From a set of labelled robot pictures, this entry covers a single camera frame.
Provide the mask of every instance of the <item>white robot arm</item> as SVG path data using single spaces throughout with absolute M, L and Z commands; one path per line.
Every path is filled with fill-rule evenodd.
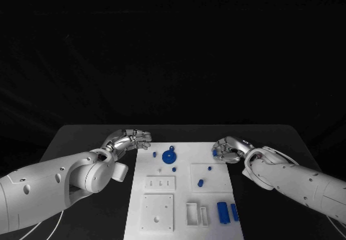
M 216 160 L 231 164 L 245 158 L 242 174 L 260 187 L 276 189 L 304 206 L 346 224 L 345 181 L 300 166 L 273 148 L 255 148 L 251 143 L 232 136 L 215 143 L 212 155 Z
M 0 234 L 23 229 L 98 193 L 111 179 L 123 182 L 126 151 L 149 149 L 152 134 L 118 130 L 101 148 L 25 166 L 0 178 Z

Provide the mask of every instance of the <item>blue object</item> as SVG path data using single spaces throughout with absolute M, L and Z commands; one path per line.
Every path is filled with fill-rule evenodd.
M 202 180 L 202 179 L 199 179 L 199 181 L 198 181 L 198 186 L 199 186 L 199 187 L 203 186 L 203 180 Z
M 162 160 L 166 164 L 172 164 L 178 159 L 178 155 L 175 153 L 175 147 L 170 146 L 169 150 L 162 154 Z
M 231 204 L 231 208 L 232 208 L 232 217 L 234 217 L 234 220 L 235 220 L 235 221 L 240 221 L 238 213 L 237 213 L 237 205 L 235 205 L 234 203 Z
M 219 217 L 221 224 L 231 223 L 228 204 L 224 201 L 218 202 L 218 217 Z

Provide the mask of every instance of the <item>cable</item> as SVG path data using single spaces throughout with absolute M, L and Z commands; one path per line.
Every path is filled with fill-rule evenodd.
M 280 153 L 286 158 L 289 158 L 297 165 L 300 165 L 286 154 L 283 154 L 278 150 L 276 150 L 274 148 L 264 146 L 263 148 L 268 149 L 268 150 L 274 150 L 277 153 Z M 338 228 L 338 226 L 335 225 L 333 221 L 330 220 L 330 217 L 326 215 L 329 221 L 333 224 L 335 229 L 339 231 L 339 233 L 342 234 L 342 236 L 346 238 L 345 234 L 342 233 L 340 229 Z
M 49 235 L 49 237 L 48 237 L 46 240 L 49 240 L 49 238 L 52 237 L 52 235 L 54 235 L 54 233 L 55 233 L 55 230 L 56 230 L 58 225 L 59 225 L 61 220 L 62 220 L 62 216 L 64 216 L 64 211 L 61 212 L 59 221 L 58 221 L 58 223 L 56 223 L 56 226 L 55 226 L 55 228 L 54 228 L 54 231 L 52 231 L 52 233 L 51 233 L 51 235 Z M 26 238 L 26 236 L 33 232 L 33 230 L 36 229 L 36 227 L 38 227 L 41 224 L 42 224 L 42 222 L 35 226 L 35 228 L 30 230 L 30 232 L 29 232 L 19 240 L 23 240 L 23 239 Z

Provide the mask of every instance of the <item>black curtain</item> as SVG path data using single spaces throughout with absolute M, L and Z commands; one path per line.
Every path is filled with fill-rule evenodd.
M 278 27 L 229 13 L 23 16 L 15 23 L 2 15 L 7 161 L 43 150 L 68 124 L 287 124 L 325 172 L 343 178 L 346 38 L 336 26 L 287 19 Z

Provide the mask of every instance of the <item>dark gray table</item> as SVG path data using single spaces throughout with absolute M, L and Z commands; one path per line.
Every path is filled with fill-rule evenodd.
M 41 162 L 100 148 L 107 136 L 118 129 L 149 131 L 153 142 L 216 142 L 227 136 L 237 136 L 255 147 L 277 149 L 302 166 L 322 171 L 300 135 L 289 125 L 67 125 L 56 133 Z M 136 158 L 137 150 L 131 150 L 120 160 L 129 165 L 124 182 L 111 179 L 100 193 L 64 211 L 51 240 L 124 239 Z M 244 161 L 228 164 L 244 239 L 342 240 L 327 217 L 276 190 L 257 186 L 242 175 L 242 170 Z M 59 217 L 56 214 L 45 220 L 26 240 L 46 240 Z M 0 239 L 19 240 L 32 228 L 3 234 Z

